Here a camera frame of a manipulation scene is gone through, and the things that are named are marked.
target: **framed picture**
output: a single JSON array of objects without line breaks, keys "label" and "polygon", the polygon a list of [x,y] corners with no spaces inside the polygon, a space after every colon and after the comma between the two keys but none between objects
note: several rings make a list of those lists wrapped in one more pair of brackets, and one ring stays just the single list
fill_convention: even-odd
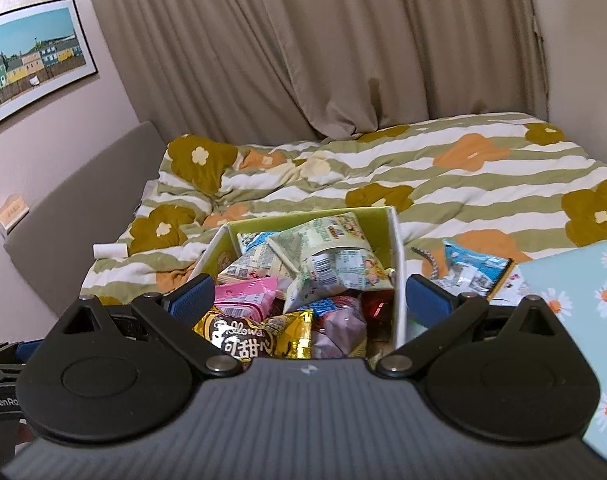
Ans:
[{"label": "framed picture", "polygon": [[0,123],[96,73],[74,0],[52,0],[0,14]]}]

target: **white paper roll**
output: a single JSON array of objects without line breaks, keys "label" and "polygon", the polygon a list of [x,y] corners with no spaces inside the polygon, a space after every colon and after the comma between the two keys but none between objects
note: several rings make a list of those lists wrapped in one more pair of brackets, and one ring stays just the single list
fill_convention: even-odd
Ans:
[{"label": "white paper roll", "polygon": [[94,244],[92,251],[96,260],[128,257],[128,245],[126,244]]}]

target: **blue sky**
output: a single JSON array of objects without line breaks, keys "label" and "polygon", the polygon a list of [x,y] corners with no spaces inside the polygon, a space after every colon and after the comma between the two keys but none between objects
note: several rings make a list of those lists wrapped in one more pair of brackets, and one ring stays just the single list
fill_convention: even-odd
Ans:
[{"label": "blue sky", "polygon": [[27,52],[37,41],[62,38],[74,34],[70,10],[49,10],[0,25],[0,53],[7,57]]}]

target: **gray rope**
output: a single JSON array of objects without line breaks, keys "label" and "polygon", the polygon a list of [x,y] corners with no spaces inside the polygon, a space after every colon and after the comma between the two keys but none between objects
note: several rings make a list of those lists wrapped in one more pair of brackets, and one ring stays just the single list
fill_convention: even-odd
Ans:
[{"label": "gray rope", "polygon": [[436,280],[439,277],[439,264],[437,263],[437,260],[435,259],[435,257],[430,252],[420,249],[418,247],[411,247],[410,249],[412,251],[414,251],[415,253],[417,253],[419,256],[423,256],[430,262],[430,266],[432,266],[432,272],[430,273],[430,279]]}]

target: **pink snack package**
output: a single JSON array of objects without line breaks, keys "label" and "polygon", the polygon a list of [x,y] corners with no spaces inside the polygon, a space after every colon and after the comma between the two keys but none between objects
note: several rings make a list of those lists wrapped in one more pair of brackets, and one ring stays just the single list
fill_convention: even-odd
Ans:
[{"label": "pink snack package", "polygon": [[276,276],[217,285],[215,306],[226,316],[244,317],[260,323],[268,316],[276,295]]}]

